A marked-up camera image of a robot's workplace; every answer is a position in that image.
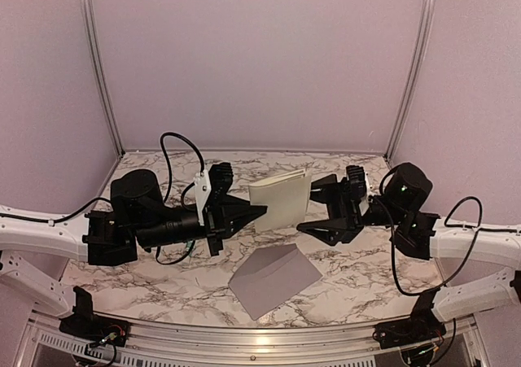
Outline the cream paper letter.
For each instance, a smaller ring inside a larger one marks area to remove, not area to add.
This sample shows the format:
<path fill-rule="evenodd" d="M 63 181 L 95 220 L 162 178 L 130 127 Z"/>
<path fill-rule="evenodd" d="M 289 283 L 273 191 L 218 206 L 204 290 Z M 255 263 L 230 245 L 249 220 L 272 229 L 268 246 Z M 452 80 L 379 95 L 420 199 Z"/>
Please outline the cream paper letter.
<path fill-rule="evenodd" d="M 267 177 L 248 187 L 252 205 L 264 205 L 266 214 L 254 221 L 257 233 L 297 226 L 309 205 L 312 173 L 306 168 Z"/>

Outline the grey envelope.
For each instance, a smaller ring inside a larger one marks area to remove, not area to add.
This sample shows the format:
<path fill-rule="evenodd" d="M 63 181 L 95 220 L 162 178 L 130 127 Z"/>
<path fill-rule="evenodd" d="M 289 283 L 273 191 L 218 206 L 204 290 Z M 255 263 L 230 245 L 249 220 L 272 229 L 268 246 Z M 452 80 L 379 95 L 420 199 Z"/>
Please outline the grey envelope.
<path fill-rule="evenodd" d="M 295 244 L 257 248 L 228 286 L 252 320 L 257 320 L 322 278 Z"/>

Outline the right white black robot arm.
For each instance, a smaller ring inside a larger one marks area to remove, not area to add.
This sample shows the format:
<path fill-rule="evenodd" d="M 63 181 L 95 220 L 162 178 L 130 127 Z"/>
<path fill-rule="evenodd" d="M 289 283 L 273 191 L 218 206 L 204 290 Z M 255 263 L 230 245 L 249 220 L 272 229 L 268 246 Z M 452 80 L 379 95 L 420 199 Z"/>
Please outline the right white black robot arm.
<path fill-rule="evenodd" d="M 331 174 L 312 183 L 310 198 L 326 205 L 328 217 L 298 224 L 301 233 L 333 247 L 350 243 L 368 226 L 384 226 L 391 234 L 392 254 L 400 252 L 418 260 L 460 261 L 437 286 L 415 292 L 398 289 L 417 299 L 403 325 L 408 339 L 423 339 L 435 323 L 520 304 L 519 226 L 484 225 L 483 205 L 475 196 L 457 203 L 476 203 L 478 216 L 474 222 L 422 212 L 433 184 L 411 163 L 391 168 L 377 194 L 370 194 L 363 168 L 349 166 L 346 173 L 342 180 Z"/>

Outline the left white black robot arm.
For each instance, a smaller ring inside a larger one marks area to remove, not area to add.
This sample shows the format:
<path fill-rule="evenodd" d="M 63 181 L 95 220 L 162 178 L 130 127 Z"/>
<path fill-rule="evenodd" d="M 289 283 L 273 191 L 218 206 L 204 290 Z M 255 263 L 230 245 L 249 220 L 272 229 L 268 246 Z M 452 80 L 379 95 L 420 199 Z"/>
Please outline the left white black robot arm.
<path fill-rule="evenodd" d="M 111 183 L 111 211 L 80 210 L 55 218 L 52 214 L 1 208 L 1 278 L 33 296 L 41 309 L 87 339 L 103 331 L 94 314 L 92 297 L 82 288 L 56 284 L 15 255 L 37 252 L 95 266 L 118 266 L 138 258 L 138 249 L 205 239 L 211 256 L 244 226 L 267 212 L 228 193 L 233 182 L 228 163 L 214 164 L 195 179 L 195 209 L 165 204 L 158 178 L 149 169 L 136 169 Z"/>

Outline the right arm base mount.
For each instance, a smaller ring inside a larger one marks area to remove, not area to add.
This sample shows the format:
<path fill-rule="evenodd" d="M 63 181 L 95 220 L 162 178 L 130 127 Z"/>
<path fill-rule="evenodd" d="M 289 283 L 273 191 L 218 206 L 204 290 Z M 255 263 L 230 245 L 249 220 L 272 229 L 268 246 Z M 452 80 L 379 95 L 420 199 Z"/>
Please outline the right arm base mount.
<path fill-rule="evenodd" d="M 374 327 L 373 340 L 381 349 L 408 346 L 445 335 L 442 321 L 435 317 L 434 298 L 439 289 L 424 291 L 416 300 L 410 315 L 406 318 L 378 323 Z"/>

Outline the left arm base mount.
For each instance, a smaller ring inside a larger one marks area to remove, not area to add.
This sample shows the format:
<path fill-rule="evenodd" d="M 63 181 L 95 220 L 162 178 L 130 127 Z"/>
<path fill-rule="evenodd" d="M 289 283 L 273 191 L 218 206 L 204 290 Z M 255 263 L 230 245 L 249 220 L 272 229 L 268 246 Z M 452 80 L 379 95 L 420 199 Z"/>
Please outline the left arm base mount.
<path fill-rule="evenodd" d="M 116 363 L 117 348 L 123 347 L 128 338 L 130 323 L 118 318 L 100 316 L 94 313 L 91 294 L 79 286 L 72 288 L 75 300 L 72 314 L 60 319 L 62 333 L 89 340 L 84 350 L 88 356 L 95 348 L 109 346 L 112 357 L 109 361 L 88 362 L 85 358 L 76 361 L 77 366 L 113 366 Z"/>

